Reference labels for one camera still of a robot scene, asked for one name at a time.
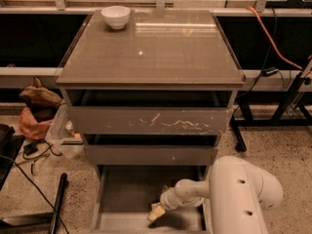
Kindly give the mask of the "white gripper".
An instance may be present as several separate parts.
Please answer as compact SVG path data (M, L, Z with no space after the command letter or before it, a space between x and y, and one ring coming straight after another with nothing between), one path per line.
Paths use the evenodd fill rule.
M166 210L171 211L176 209L177 207L178 201L175 189L164 184L160 196L160 203L155 203L151 205L151 212L149 213L147 219L150 222L153 222L162 215L164 215L166 213Z

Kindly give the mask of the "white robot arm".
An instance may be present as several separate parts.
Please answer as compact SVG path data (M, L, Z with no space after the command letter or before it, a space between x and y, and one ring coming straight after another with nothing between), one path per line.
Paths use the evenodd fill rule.
M278 207L283 196L274 175L241 158L223 156L214 161L208 179L184 178L165 189L147 219L153 222L167 211L209 200L214 234L268 234L262 212Z

